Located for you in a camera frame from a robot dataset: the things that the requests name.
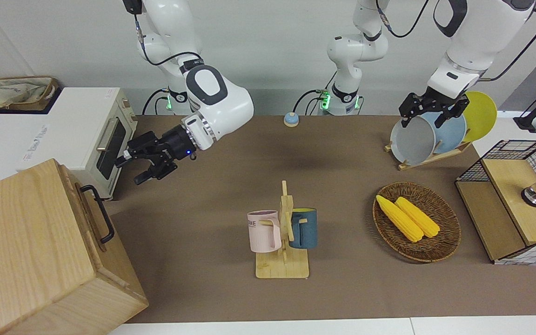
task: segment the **plate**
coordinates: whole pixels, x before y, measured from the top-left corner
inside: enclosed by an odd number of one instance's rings
[[[392,129],[392,153],[399,162],[407,165],[423,163],[434,152],[436,134],[432,126],[421,117],[415,117],[406,128],[398,121]]]
[[[464,142],[472,142],[489,134],[497,120],[497,107],[485,93],[472,91],[467,92],[466,96],[470,102],[462,114],[469,132],[464,137]]]
[[[464,119],[464,115],[446,120],[442,127],[436,128],[436,120],[440,114],[429,112],[421,115],[434,128],[435,140],[437,142],[442,141],[434,150],[435,154],[443,154],[454,150],[460,145],[464,139],[464,134],[466,134],[466,120]]]

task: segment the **brown tablecloth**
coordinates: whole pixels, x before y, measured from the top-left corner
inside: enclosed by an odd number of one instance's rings
[[[124,167],[107,208],[150,301],[130,322],[536,315],[536,267],[491,265],[453,184],[474,149],[398,171],[383,150],[397,120],[302,117],[288,128],[281,116],[256,116],[161,181],[136,186],[147,163]],[[138,133],[178,123],[142,117]],[[318,211],[307,280],[255,278],[246,213],[277,209],[281,180],[296,207]],[[452,257],[411,263],[378,236],[374,196],[397,181],[433,189],[456,212]]]

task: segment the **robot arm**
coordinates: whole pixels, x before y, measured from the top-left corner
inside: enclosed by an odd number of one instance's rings
[[[536,0],[450,0],[453,15],[446,26],[451,38],[440,65],[421,96],[410,93],[399,107],[402,125],[425,112],[442,112],[435,125],[459,117],[469,103],[464,95],[475,85],[529,19]]]
[[[381,8],[389,0],[381,0]],[[328,57],[336,64],[334,83],[328,87],[329,103],[326,112],[347,115],[355,110],[357,91],[363,73],[355,63],[374,61],[388,51],[388,40],[382,34],[382,21],[375,0],[358,0],[353,14],[353,23],[360,34],[336,36],[328,44]]]
[[[126,9],[136,15],[142,13],[142,1],[124,0]],[[117,158],[115,165],[120,168],[135,159],[147,159],[149,168],[134,178],[141,184],[150,178],[161,180],[175,169],[174,160],[185,157],[195,159],[197,149],[206,150],[222,136],[242,127],[254,114],[254,106],[246,89],[238,87],[222,76],[214,67],[204,64],[204,60],[193,55],[196,49],[196,36],[193,18],[187,0],[143,0],[151,27],[157,38],[153,63],[174,55],[166,61],[166,69],[173,76],[181,74],[190,115],[181,120],[160,138],[149,131],[127,143],[127,150]],[[140,27],[139,40],[143,55],[149,59],[147,45],[143,42]]]

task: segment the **pink mug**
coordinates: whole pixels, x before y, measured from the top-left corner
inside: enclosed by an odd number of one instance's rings
[[[266,253],[281,248],[281,225],[276,210],[256,210],[247,213],[247,227],[251,251]]]

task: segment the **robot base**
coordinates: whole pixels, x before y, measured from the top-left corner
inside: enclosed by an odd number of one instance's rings
[[[355,97],[351,102],[342,103],[336,102],[334,99],[330,101],[330,104],[327,109],[321,107],[321,109],[326,113],[334,116],[346,116],[346,115],[356,115],[359,111],[359,106],[357,106],[357,99]]]

